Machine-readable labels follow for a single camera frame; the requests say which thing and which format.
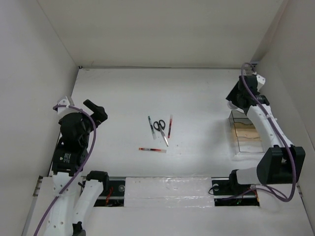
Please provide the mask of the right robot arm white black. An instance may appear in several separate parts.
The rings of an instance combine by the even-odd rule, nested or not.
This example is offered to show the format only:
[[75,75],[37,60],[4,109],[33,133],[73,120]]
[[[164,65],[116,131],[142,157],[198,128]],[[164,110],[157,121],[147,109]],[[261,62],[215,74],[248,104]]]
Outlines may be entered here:
[[305,150],[295,146],[281,130],[268,99],[259,92],[263,85],[264,79],[259,75],[239,76],[226,97],[253,123],[265,152],[256,167],[231,172],[227,187],[234,194],[252,184],[296,184],[304,164]]

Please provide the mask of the orange red pen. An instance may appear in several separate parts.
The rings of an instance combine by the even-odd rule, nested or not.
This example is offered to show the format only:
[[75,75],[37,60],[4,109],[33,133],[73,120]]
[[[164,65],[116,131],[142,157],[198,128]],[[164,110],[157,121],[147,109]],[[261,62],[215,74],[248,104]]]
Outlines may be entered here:
[[165,150],[165,149],[157,149],[157,148],[140,147],[138,150],[140,150],[140,151],[152,151],[152,152],[167,153],[167,150]]

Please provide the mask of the green pen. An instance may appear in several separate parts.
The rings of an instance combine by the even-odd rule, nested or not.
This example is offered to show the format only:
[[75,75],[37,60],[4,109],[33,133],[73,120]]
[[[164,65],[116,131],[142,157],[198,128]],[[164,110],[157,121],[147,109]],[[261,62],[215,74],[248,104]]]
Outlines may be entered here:
[[156,137],[155,130],[154,130],[153,123],[152,123],[152,120],[151,120],[150,116],[148,116],[148,121],[149,121],[149,124],[150,124],[150,129],[151,129],[151,133],[152,133],[153,139],[155,140],[157,137]]

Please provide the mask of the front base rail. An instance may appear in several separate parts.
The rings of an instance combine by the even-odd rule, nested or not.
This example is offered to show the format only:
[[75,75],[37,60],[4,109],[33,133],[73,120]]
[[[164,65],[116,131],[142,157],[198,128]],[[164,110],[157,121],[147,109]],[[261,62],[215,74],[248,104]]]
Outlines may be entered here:
[[215,196],[210,177],[112,177],[109,190],[102,192],[95,207],[257,207],[256,193],[228,200]]

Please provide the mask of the grey transparent container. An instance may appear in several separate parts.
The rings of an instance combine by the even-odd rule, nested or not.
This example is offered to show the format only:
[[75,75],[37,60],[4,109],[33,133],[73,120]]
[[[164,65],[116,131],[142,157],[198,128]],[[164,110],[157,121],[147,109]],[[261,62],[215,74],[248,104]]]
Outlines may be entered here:
[[232,110],[229,115],[228,120],[229,120],[230,126],[233,126],[236,123],[241,123],[244,125],[252,125],[251,120],[244,113],[238,110]]

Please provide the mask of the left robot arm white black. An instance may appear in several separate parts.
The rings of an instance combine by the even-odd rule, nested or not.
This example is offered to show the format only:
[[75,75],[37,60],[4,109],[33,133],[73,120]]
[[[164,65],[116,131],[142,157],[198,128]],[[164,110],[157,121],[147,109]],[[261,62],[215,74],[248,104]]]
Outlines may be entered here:
[[90,100],[83,104],[92,111],[89,115],[75,107],[68,98],[62,99],[55,111],[59,120],[61,137],[52,159],[52,202],[41,217],[34,235],[46,224],[45,236],[85,236],[86,223],[100,195],[109,191],[109,175],[103,171],[91,171],[78,193],[82,171],[96,143],[96,129],[108,119],[102,106]]

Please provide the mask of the black handled scissors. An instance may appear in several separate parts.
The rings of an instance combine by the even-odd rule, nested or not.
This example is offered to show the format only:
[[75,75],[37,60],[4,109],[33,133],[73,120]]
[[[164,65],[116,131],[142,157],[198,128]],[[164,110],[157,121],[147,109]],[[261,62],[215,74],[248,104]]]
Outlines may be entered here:
[[168,143],[167,137],[166,137],[166,135],[165,135],[165,133],[164,133],[164,130],[165,130],[165,127],[166,127],[165,121],[162,120],[162,119],[160,119],[159,121],[155,121],[155,122],[153,123],[153,126],[154,126],[154,129],[155,129],[155,130],[157,130],[158,132],[160,132],[161,137],[162,137],[162,139],[164,140],[166,146],[169,147],[169,143]]

